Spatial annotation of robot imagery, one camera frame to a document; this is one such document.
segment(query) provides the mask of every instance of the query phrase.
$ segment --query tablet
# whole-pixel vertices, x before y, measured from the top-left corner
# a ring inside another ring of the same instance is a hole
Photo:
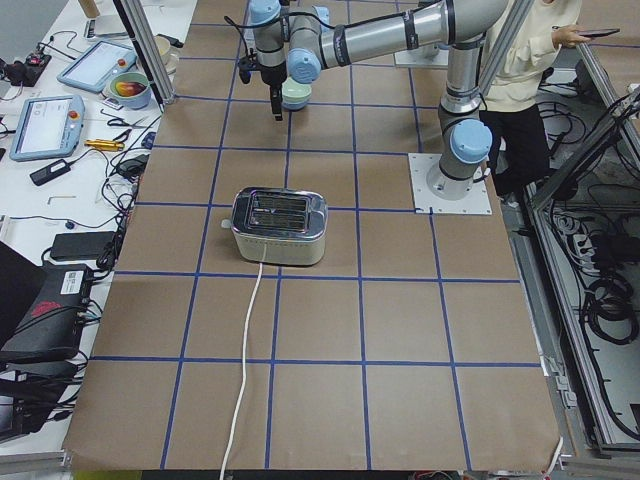
[[[9,156],[18,162],[68,157],[80,141],[83,119],[79,95],[27,100]]]
[[[103,40],[80,55],[57,78],[66,85],[100,93],[109,78],[129,70],[137,58],[133,48]]]

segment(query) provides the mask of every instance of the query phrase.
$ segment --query metal mounting plate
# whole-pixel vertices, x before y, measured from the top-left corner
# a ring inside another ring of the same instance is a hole
[[[427,186],[429,169],[440,161],[440,154],[410,153],[411,187],[416,213],[491,215],[491,204],[484,182],[472,184],[466,197],[460,200],[446,200],[435,195]],[[478,168],[475,177],[481,175]]]

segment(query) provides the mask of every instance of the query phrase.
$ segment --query person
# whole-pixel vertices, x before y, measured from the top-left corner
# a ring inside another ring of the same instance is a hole
[[[504,15],[487,32],[484,55],[495,44],[516,1],[509,0]],[[581,6],[582,0],[534,0],[485,97],[486,110],[480,111],[480,119],[493,134],[489,167],[496,194],[503,199],[549,173],[549,146],[535,97],[544,71],[560,48],[589,41],[577,33]],[[497,173],[501,139],[506,144],[507,168]]]

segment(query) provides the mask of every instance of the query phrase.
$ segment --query power cord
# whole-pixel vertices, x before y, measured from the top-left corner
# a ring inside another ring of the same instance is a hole
[[[45,48],[50,48],[54,52],[58,52],[60,55],[64,55],[69,60],[75,60],[76,59],[76,57],[73,57],[73,56],[69,55],[68,53],[64,53],[62,50],[57,49],[56,47],[54,47],[50,43],[38,42],[36,44],[36,52],[37,53],[44,53],[44,49]]]
[[[258,287],[260,286],[260,280],[262,279],[263,263],[260,262],[260,268],[258,270],[258,278],[256,284],[253,287],[253,293],[251,294],[251,300],[249,301],[249,308],[247,309],[247,315],[244,319],[244,332],[242,334],[242,383],[240,385],[240,392],[238,393],[238,400],[233,411],[233,419],[231,420],[231,431],[229,432],[229,440],[227,441],[227,449],[224,452],[222,459],[222,466],[220,467],[219,480],[224,480],[224,472],[227,468],[227,461],[229,460],[229,454],[231,453],[231,447],[233,446],[233,437],[236,432],[236,422],[238,421],[238,412],[240,411],[240,405],[242,404],[242,397],[244,396],[244,389],[247,384],[247,338],[249,335],[249,319],[251,318],[251,311],[253,310],[253,303],[258,293]]]
[[[69,41],[67,42],[67,45],[66,45],[66,47],[69,50],[73,50],[74,52],[77,52],[77,53],[80,53],[80,54],[84,53],[82,50],[78,50],[77,48],[73,48],[71,46],[71,42],[73,42],[73,40],[78,36],[78,32],[75,32],[73,30],[60,30],[58,32],[52,33],[51,36],[49,37],[49,43],[53,43],[55,41],[56,35],[59,35],[61,33],[70,33],[71,34],[71,38],[69,39]]]

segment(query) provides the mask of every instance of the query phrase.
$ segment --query screen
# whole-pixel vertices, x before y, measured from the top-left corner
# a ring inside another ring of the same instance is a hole
[[[70,98],[31,102],[16,152],[46,152],[60,149],[70,104]]]
[[[111,43],[99,43],[89,54],[77,60],[65,77],[85,85],[96,85],[130,50]]]

